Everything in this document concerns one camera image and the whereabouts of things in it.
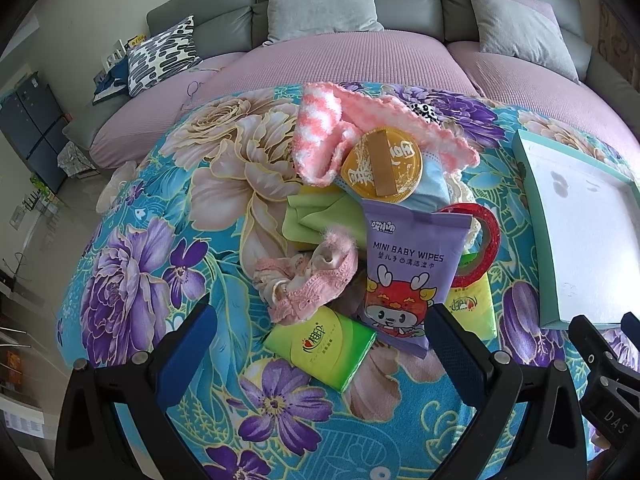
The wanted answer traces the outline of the green tissue pack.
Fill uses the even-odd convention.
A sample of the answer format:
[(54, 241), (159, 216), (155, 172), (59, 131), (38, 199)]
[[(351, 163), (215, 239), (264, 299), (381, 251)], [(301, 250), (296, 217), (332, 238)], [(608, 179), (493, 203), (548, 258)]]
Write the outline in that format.
[(307, 321), (273, 326), (264, 346), (322, 384), (344, 392), (375, 338), (372, 328), (322, 306)]
[(452, 282), (445, 306), (468, 332), (482, 341), (497, 337), (497, 326), (488, 273), (475, 282), (459, 286), (457, 276)]

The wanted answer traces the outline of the red tape roll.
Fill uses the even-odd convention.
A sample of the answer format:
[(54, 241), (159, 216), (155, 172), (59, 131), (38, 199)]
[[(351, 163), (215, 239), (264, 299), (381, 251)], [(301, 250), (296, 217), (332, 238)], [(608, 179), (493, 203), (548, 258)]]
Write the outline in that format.
[(477, 255), (458, 266), (452, 280), (452, 288), (465, 288), (477, 282), (494, 263), (500, 244), (500, 228), (495, 215), (488, 208), (476, 203), (457, 203), (442, 208), (440, 212), (470, 214), (480, 222), (482, 244)]

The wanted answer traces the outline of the purple baby wipes pack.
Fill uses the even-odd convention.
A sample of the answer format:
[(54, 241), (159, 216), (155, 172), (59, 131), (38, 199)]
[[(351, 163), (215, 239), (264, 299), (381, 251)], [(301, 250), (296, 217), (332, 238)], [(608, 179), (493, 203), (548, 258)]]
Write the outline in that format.
[(364, 200), (367, 225), (366, 296), (357, 318), (379, 341), (416, 356), (430, 350), (424, 322), (445, 301), (457, 273), (469, 214), (413, 211)]

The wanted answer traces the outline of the cream lace cloth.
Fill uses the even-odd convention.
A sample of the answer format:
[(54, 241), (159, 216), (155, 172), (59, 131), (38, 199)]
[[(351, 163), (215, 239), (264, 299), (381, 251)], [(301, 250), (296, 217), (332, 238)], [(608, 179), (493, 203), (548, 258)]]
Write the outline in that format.
[[(460, 170), (454, 172), (445, 172), (444, 180), (449, 194), (449, 203), (476, 203), (475, 196), (471, 189), (462, 181), (462, 173)], [(468, 254), (474, 252), (474, 244), (477, 235), (480, 234), (480, 222), (473, 220), (469, 233), (465, 237), (463, 251)]]

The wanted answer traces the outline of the pink lace garment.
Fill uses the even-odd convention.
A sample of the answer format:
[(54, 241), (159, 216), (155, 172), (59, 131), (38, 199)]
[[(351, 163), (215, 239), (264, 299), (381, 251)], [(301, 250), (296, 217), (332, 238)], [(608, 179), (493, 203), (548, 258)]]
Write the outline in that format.
[(330, 226), (310, 255), (299, 252), (258, 260), (253, 285), (268, 304), (273, 324), (295, 325), (340, 296), (357, 269), (358, 247), (352, 232)]

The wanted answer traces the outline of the green cloth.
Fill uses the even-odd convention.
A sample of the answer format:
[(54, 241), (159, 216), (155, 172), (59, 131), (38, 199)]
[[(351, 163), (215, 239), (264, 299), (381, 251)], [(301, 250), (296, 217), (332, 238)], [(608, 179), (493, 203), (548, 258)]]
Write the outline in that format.
[(367, 248), (367, 222), (361, 204), (335, 185), (303, 185), (288, 196), (282, 234), (289, 242), (318, 245), (331, 226), (348, 229), (359, 249)]

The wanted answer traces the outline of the orange round lid container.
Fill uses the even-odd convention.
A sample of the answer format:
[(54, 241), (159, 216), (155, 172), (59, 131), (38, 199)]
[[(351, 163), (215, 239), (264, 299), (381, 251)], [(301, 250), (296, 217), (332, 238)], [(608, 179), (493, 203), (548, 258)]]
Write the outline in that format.
[(396, 128), (366, 133), (350, 150), (340, 177), (360, 198), (398, 204), (420, 183), (423, 160), (418, 144)]

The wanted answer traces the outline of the pink white fluffy sock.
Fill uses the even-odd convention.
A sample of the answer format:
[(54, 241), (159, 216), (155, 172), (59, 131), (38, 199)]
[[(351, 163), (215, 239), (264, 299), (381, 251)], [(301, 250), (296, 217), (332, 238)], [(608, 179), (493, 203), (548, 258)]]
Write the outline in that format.
[(480, 163), (480, 154), (465, 138), (416, 114), (396, 96), (374, 98), (332, 82), (313, 82), (303, 86), (293, 133), (296, 172), (306, 184), (324, 188), (366, 133), (386, 127), (407, 133), (420, 150), (437, 154), (447, 172)]

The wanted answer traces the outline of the floral blue blanket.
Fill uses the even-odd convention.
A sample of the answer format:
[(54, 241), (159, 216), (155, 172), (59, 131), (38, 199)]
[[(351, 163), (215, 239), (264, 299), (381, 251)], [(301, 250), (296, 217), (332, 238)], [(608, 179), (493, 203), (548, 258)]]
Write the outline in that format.
[(336, 393), (284, 373), (260, 348), (266, 306), (250, 286), (302, 184), (291, 159), (299, 88), (225, 96), (171, 127), (124, 186), (80, 259), (58, 316), (65, 359), (119, 365), (212, 300), (218, 326), (168, 411), (216, 478), (424, 479), (471, 418), (434, 354), (376, 344)]

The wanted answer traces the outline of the black white patterned cloth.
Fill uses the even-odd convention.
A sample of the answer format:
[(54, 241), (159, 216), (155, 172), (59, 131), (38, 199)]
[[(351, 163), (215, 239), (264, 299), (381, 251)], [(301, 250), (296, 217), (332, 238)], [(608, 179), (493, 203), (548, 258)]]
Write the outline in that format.
[(434, 122), (434, 124), (442, 125), (446, 120), (446, 117), (439, 111), (439, 109), (431, 106), (431, 104), (424, 102), (410, 102), (407, 106), (414, 114), (423, 117), (428, 122)]

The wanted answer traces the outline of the dark blue cabinet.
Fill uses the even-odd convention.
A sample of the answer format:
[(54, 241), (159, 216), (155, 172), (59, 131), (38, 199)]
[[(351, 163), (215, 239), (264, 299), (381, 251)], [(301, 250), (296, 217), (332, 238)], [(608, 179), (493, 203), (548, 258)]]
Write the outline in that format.
[(58, 154), (67, 143), (68, 124), (51, 87), (37, 72), (27, 75), (1, 98), (1, 131), (16, 154), (53, 193), (67, 176)]

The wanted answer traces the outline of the grey purple pillow right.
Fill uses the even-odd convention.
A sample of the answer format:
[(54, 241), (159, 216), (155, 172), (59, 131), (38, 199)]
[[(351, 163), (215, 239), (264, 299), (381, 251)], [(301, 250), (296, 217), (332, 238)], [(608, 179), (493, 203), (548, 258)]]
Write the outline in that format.
[(579, 77), (552, 6), (541, 0), (471, 0), (480, 50)]

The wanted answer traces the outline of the books beside sofa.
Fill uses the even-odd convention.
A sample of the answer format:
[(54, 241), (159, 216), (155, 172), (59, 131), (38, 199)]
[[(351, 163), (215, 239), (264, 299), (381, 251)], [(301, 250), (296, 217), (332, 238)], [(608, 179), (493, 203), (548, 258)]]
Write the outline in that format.
[(147, 39), (145, 34), (133, 36), (126, 42), (119, 39), (111, 52), (104, 55), (103, 70), (94, 77), (93, 105), (128, 92), (128, 53)]

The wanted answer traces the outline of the black white patterned pillow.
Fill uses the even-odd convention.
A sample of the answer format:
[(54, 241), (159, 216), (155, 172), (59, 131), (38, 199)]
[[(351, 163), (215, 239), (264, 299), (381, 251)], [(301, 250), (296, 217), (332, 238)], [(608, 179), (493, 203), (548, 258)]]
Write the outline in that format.
[(201, 62), (193, 34), (194, 16), (189, 15), (128, 53), (130, 98)]

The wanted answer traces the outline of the grey pillow middle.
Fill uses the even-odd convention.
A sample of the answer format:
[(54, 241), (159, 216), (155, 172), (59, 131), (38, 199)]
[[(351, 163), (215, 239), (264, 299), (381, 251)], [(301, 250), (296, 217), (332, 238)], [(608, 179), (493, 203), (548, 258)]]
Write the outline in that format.
[(268, 0), (267, 44), (338, 32), (380, 32), (375, 0)]

